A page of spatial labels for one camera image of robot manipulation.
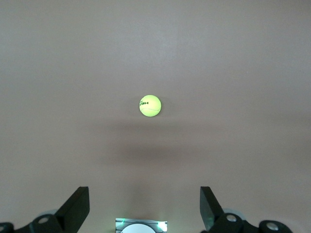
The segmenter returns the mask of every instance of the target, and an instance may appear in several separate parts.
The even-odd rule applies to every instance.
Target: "yellow-green ball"
[[[161,111],[161,101],[156,96],[147,95],[140,100],[139,109],[146,117],[154,117]]]

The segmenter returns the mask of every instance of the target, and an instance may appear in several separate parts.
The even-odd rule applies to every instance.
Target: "black mount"
[[[286,225],[265,220],[254,227],[231,213],[224,213],[210,187],[201,187],[200,212],[206,231],[201,233],[293,233]]]
[[[201,233],[293,233],[281,222],[265,220],[254,227],[236,214],[224,213],[210,187],[201,187],[200,212],[206,231]],[[0,233],[77,233],[89,213],[88,187],[79,187],[54,215],[42,215],[14,230],[0,223]]]
[[[42,215],[14,230],[10,222],[0,223],[0,233],[77,233],[89,213],[88,187],[79,187],[54,215]]]

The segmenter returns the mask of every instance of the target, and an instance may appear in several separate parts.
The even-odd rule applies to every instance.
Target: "screw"
[[[267,228],[269,228],[272,231],[278,231],[278,226],[272,222],[267,223]]]
[[[227,220],[230,222],[236,222],[237,218],[234,215],[227,215]]]
[[[38,223],[39,224],[42,224],[42,223],[45,223],[45,222],[47,222],[49,219],[47,218],[47,217],[43,217],[43,218],[41,218],[39,221],[38,221]]]

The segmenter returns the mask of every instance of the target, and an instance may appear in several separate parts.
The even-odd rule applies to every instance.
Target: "logo on tennis ball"
[[[161,111],[161,101],[156,96],[147,95],[140,100],[139,109],[146,117],[154,117]]]

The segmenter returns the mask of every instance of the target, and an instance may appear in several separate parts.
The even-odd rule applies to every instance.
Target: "gray wall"
[[[308,0],[1,1],[0,222],[87,185],[80,232],[198,233],[211,186],[255,226],[309,232],[310,41]]]

